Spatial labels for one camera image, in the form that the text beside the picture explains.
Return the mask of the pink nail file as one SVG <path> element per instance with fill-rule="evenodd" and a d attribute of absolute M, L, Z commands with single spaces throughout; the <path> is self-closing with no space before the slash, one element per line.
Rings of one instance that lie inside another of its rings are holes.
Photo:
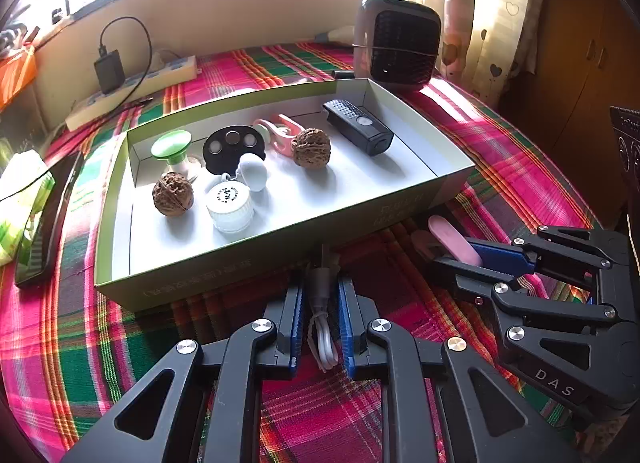
<path fill-rule="evenodd" d="M 427 220 L 427 226 L 432 236 L 454 259 L 475 267 L 483 265 L 480 254 L 444 217 L 432 215 Z"/>

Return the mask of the black small flashlight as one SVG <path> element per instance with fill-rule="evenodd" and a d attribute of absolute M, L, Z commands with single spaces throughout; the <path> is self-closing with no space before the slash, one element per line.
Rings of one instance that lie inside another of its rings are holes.
<path fill-rule="evenodd" d="M 369 157 L 390 148 L 394 133 L 370 112 L 346 99 L 332 99 L 322 107 L 328 113 L 328 122 Z"/>

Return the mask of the white round cap bottle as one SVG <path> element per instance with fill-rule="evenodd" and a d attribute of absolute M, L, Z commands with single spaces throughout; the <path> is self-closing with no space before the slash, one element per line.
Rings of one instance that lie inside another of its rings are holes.
<path fill-rule="evenodd" d="M 216 229 L 226 235 L 245 230 L 254 217 L 250 188 L 235 180 L 210 188 L 205 204 Z"/>

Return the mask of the brown walnut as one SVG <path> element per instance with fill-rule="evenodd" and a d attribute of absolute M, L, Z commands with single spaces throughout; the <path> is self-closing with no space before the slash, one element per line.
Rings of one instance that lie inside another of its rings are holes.
<path fill-rule="evenodd" d="M 319 128 L 307 128 L 292 139 L 291 151 L 293 161 L 301 168 L 325 168 L 331 157 L 330 138 Z"/>
<path fill-rule="evenodd" d="M 168 172 L 160 176 L 152 190 L 155 209 L 167 217 L 179 217 L 192 208 L 193 188 L 180 173 Z"/>

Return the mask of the pink plastic clip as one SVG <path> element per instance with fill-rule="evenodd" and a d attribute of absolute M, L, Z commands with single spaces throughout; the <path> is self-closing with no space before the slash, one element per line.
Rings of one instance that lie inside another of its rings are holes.
<path fill-rule="evenodd" d="M 292 158 L 292 142 L 304 127 L 283 113 L 273 116 L 271 119 L 256 119 L 253 127 L 262 134 L 265 143 L 282 156 Z"/>

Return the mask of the white small earbud case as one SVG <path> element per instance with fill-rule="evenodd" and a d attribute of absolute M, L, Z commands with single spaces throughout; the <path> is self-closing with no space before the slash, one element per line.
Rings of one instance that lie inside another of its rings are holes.
<path fill-rule="evenodd" d="M 268 179 L 264 160 L 254 153 L 242 154 L 235 171 L 235 178 L 252 192 L 264 190 Z"/>

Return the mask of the green round-top stand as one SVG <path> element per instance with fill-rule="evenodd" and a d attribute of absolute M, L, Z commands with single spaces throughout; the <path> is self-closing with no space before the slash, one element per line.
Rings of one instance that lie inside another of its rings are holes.
<path fill-rule="evenodd" d="M 164 161 L 168 170 L 186 177 L 190 163 L 186 150 L 190 147 L 192 135 L 185 130 L 175 130 L 157 138 L 151 147 L 151 156 Z"/>

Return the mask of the black round disc holder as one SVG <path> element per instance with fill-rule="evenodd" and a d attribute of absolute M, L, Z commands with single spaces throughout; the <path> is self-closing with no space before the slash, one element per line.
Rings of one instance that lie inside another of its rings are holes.
<path fill-rule="evenodd" d="M 214 175 L 233 175 L 243 154 L 266 158 L 266 144 L 255 127 L 230 125 L 219 128 L 205 140 L 203 158 L 206 170 Z"/>

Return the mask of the black smartphone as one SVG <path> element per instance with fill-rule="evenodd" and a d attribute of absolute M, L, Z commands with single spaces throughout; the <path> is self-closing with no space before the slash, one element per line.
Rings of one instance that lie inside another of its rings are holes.
<path fill-rule="evenodd" d="M 84 155 L 76 151 L 50 169 L 52 186 L 27 220 L 17 249 L 14 283 L 20 289 L 37 287 L 50 279 L 58 259 L 70 195 L 82 165 Z"/>

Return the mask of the white cardboard box tray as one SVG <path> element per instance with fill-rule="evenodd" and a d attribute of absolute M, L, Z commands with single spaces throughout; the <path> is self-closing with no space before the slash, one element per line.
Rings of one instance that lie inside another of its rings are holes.
<path fill-rule="evenodd" d="M 393 132 L 390 148 L 371 157 L 326 118 L 324 104 L 345 99 Z M 167 217 L 152 190 L 164 163 L 156 139 L 175 130 L 201 156 L 216 131 L 289 116 L 328 134 L 331 157 L 306 170 L 268 147 L 262 190 L 224 212 L 230 191 L 199 171 L 193 205 Z M 118 138 L 96 237 L 94 285 L 120 306 L 139 311 L 298 261 L 319 244 L 341 244 L 452 199 L 473 161 L 428 119 L 366 79 L 293 84 L 234 95 L 163 116 Z"/>

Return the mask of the grey black desk fan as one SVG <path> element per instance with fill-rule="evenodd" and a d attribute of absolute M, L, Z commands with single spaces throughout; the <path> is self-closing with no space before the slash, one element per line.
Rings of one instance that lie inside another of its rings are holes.
<path fill-rule="evenodd" d="M 354 33 L 354 73 L 388 90 L 418 92 L 431 81 L 442 22 L 408 0 L 362 0 Z"/>

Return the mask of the white tube bottle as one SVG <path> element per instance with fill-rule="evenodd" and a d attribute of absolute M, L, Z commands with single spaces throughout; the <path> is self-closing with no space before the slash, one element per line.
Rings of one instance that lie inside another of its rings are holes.
<path fill-rule="evenodd" d="M 329 30 L 317 34 L 314 37 L 315 43 L 333 43 L 341 46 L 352 46 L 355 38 L 355 27 L 344 26 L 334 30 Z"/>

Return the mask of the white power strip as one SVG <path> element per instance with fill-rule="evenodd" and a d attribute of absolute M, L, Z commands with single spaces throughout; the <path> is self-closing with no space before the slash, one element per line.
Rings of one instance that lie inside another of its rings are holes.
<path fill-rule="evenodd" d="M 160 70 L 149 72 L 143 80 L 140 74 L 130 76 L 114 92 L 110 94 L 97 92 L 78 102 L 65 119 L 65 125 L 69 131 L 76 131 L 79 127 L 111 112 L 122 101 L 134 101 L 159 92 L 165 87 L 191 81 L 197 73 L 196 57 L 190 56 L 167 62 Z"/>

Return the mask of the black charger adapter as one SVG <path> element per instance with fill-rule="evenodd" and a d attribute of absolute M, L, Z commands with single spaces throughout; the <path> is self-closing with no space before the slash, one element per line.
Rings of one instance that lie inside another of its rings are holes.
<path fill-rule="evenodd" d="M 125 72 L 117 49 L 109 52 L 104 45 L 100 45 L 99 58 L 94 62 L 94 70 L 104 95 L 113 93 L 125 82 Z"/>

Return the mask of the orange plastic basket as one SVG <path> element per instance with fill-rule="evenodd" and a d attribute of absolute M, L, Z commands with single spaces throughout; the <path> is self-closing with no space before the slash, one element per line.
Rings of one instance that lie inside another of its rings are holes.
<path fill-rule="evenodd" d="M 35 46 L 27 45 L 1 60 L 0 110 L 8 106 L 37 75 Z"/>

